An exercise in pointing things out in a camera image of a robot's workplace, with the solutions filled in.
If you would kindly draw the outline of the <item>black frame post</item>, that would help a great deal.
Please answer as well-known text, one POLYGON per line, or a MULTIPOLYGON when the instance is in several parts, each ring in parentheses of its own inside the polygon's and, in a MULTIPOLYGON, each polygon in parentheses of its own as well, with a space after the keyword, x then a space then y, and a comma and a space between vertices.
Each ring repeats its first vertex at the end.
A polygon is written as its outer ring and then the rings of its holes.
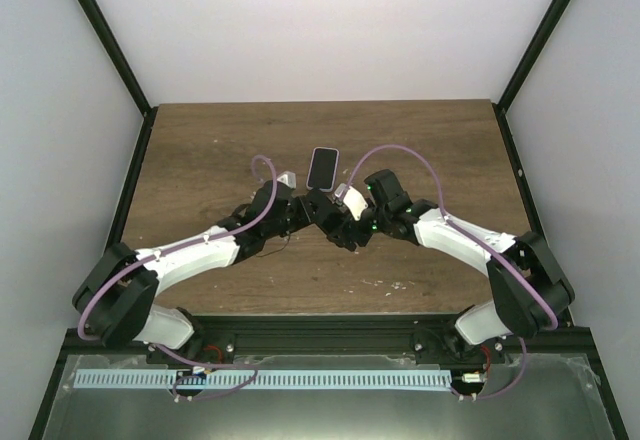
POLYGON ((497 106, 507 112, 533 70, 555 28, 572 0, 551 0, 530 42, 511 75, 497 106))
POLYGON ((112 65, 118 73, 131 99, 143 117, 148 117, 151 107, 133 69, 121 49, 97 0, 76 0, 89 21, 112 65))

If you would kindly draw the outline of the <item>left black frame post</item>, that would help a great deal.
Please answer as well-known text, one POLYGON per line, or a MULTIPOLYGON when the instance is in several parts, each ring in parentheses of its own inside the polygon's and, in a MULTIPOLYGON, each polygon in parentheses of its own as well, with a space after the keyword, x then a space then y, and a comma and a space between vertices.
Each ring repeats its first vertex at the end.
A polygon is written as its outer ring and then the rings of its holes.
POLYGON ((76 0, 89 21, 112 65, 118 73, 131 99, 143 117, 148 117, 151 107, 133 69, 121 49, 97 0, 76 0))

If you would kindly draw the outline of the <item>right black frame post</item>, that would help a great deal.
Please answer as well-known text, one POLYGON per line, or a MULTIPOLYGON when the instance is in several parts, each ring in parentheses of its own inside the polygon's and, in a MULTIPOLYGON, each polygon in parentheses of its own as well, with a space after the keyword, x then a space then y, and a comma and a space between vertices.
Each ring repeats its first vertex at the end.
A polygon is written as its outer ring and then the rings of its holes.
POLYGON ((497 106, 507 112, 533 70, 555 28, 572 0, 551 0, 530 42, 511 75, 497 106))

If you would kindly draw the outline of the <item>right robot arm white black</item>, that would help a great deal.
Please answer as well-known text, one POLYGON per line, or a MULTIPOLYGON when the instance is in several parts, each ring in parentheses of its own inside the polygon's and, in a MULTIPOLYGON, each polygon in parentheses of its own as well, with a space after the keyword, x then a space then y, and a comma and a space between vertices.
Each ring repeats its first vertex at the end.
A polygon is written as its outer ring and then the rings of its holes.
POLYGON ((489 281, 491 300, 463 310, 445 330, 451 360, 468 362, 494 338, 530 339, 559 326, 575 291, 541 235, 495 232, 445 214, 429 200, 412 200, 390 170, 365 184, 365 194, 340 184, 324 206, 319 224, 330 241, 353 251, 382 233, 444 253, 489 281))

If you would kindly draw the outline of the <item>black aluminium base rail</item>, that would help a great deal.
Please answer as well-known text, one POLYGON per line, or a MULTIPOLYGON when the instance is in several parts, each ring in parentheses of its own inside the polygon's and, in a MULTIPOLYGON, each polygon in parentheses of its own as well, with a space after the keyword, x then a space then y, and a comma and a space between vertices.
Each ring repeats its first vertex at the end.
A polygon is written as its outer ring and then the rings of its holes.
POLYGON ((195 332, 174 352, 198 363, 245 357, 391 356, 441 366, 475 365, 506 338, 465 342, 454 314, 197 315, 195 332))

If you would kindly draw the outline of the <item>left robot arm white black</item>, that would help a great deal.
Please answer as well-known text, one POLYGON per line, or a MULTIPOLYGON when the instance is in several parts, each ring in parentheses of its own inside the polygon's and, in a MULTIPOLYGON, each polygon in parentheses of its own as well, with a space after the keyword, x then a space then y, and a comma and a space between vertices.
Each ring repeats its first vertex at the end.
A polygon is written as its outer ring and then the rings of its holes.
POLYGON ((198 235, 140 250, 114 244, 73 296, 80 314, 77 334, 107 348, 132 341, 161 345, 181 363, 194 363, 203 355, 205 341, 185 309, 157 304, 161 293, 256 256, 268 240, 309 225, 335 240, 349 218, 344 205, 318 189, 298 195, 283 181, 268 181, 251 202, 198 235))

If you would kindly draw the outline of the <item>phone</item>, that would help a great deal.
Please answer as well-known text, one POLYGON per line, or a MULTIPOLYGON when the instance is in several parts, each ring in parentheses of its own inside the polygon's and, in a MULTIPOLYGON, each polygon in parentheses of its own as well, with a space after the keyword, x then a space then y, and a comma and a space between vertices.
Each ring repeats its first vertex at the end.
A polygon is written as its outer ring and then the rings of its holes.
POLYGON ((333 190, 339 162, 339 151, 329 147, 315 147, 312 152, 306 187, 322 192, 333 190))

